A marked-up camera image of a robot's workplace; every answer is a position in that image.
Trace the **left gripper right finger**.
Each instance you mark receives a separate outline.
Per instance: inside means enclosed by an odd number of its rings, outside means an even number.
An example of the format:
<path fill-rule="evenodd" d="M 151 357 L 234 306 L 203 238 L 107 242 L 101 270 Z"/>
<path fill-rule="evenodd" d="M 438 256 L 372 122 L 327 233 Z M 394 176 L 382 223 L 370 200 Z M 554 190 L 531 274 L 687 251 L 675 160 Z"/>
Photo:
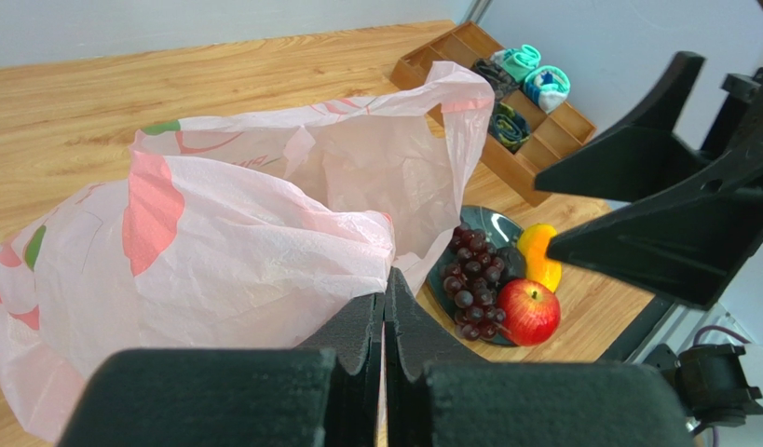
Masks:
<path fill-rule="evenodd" d="M 403 273 L 390 270 L 384 294 L 385 366 L 389 446 L 438 446 L 443 414 L 450 410 L 438 393 L 438 370 L 481 357 L 461 344 L 417 301 Z"/>

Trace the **purple grape bunch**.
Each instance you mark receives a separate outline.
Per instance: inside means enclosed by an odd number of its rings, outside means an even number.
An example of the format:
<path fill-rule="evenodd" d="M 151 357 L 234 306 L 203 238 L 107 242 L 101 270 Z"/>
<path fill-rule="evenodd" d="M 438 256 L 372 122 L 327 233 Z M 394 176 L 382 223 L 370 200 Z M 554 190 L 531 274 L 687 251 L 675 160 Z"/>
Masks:
<path fill-rule="evenodd" d="M 492 342 L 501 336 L 505 314 L 497 293 L 504 268 L 485 231 L 467 223 L 454 228 L 446 261 L 437 270 L 437 289 L 449 303 L 446 310 L 459 337 Z"/>

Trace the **pink peach plastic bag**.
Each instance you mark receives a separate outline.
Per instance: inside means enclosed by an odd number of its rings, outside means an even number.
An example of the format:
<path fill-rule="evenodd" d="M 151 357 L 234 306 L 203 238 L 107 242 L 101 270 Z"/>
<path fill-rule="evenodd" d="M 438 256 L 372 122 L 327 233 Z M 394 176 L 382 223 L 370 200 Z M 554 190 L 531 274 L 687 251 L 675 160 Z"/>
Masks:
<path fill-rule="evenodd" d="M 128 176 L 0 244 L 0 388 L 55 441 L 86 381 L 133 347 L 293 347 L 392 268 L 418 290 L 483 151 L 489 84 L 424 85 L 139 130 Z"/>

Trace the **red apple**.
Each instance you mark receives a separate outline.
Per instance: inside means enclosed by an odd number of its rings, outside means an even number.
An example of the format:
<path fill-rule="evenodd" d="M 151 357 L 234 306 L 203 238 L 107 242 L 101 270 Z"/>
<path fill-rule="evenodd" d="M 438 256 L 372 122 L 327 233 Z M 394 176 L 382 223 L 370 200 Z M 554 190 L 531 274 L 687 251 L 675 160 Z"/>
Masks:
<path fill-rule="evenodd" d="M 543 344 L 555 334 L 561 320 L 556 295 L 529 279 L 506 284 L 497 295 L 497 308 L 505 314 L 498 324 L 501 336 L 518 346 Z"/>

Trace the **yellow orange mango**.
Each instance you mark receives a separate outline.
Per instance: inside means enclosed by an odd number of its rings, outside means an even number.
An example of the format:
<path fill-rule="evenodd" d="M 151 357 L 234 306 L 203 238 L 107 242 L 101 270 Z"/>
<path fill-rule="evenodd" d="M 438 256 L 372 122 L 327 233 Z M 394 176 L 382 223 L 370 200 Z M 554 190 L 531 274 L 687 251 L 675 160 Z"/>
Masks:
<path fill-rule="evenodd" d="M 526 262 L 525 278 L 556 292 L 562 279 L 562 265 L 547 256 L 547 249 L 557 230 L 547 223 L 527 227 L 519 236 L 517 250 Z"/>

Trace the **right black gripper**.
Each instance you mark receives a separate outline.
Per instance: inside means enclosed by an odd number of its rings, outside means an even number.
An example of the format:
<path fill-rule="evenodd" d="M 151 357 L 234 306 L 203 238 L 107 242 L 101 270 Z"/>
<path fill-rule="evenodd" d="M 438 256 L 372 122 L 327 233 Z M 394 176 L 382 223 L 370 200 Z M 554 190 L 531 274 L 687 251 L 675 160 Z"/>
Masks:
<path fill-rule="evenodd" d="M 726 77 L 728 97 L 698 151 L 674 127 L 704 62 L 675 53 L 627 115 L 536 175 L 539 191 L 634 202 L 554 237 L 549 258 L 708 309 L 758 251 L 763 67 Z"/>

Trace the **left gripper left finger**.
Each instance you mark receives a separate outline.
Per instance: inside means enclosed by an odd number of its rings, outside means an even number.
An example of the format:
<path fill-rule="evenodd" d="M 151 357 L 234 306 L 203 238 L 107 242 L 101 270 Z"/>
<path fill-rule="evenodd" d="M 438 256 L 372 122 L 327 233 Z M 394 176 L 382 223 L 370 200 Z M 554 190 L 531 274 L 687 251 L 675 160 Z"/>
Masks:
<path fill-rule="evenodd" d="M 384 306 L 381 294 L 354 298 L 298 346 L 331 349 L 338 361 L 324 413 L 326 446 L 375 445 Z"/>

